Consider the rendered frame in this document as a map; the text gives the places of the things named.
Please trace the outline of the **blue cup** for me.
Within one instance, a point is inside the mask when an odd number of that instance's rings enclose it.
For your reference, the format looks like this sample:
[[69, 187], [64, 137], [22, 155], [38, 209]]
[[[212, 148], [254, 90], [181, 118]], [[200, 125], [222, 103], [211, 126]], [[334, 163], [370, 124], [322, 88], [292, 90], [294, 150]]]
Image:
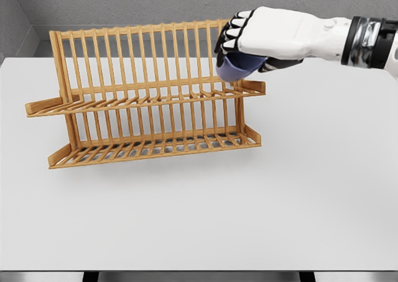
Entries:
[[229, 52], [217, 54], [216, 72], [218, 77], [226, 82], [233, 82], [245, 78], [260, 67], [267, 57], [249, 55], [242, 52]]

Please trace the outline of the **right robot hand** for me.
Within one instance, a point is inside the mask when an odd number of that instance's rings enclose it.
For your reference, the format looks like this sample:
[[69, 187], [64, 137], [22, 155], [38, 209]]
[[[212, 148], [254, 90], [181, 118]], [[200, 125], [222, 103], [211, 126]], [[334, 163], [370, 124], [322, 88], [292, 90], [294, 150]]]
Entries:
[[267, 57], [261, 73], [295, 66], [305, 44], [302, 24], [313, 17], [304, 12], [261, 6], [236, 13], [223, 27], [214, 52], [242, 52]]

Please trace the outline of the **wooden two-tier dish rack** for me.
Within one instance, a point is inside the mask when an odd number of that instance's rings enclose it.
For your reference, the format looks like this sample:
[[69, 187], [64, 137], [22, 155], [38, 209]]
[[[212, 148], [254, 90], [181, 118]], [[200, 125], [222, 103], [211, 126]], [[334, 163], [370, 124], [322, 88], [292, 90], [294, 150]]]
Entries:
[[262, 81], [216, 75], [223, 19], [49, 33], [59, 95], [26, 104], [29, 117], [65, 117], [69, 142], [52, 169], [261, 145], [244, 100]]

